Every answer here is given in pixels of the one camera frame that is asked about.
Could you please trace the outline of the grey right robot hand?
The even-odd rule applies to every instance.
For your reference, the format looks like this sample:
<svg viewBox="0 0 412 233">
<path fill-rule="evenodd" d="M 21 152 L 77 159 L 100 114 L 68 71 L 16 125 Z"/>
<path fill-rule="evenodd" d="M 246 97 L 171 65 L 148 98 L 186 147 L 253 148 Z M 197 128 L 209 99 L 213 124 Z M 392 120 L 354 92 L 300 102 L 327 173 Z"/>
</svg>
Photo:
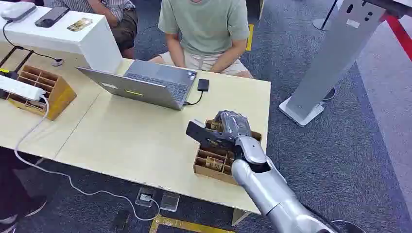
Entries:
<svg viewBox="0 0 412 233">
<path fill-rule="evenodd" d="M 252 136 L 248 118 L 240 113 L 223 110 L 219 111 L 213 119 L 223 128 L 223 136 L 227 140 L 235 140 L 239 136 Z"/>
</svg>

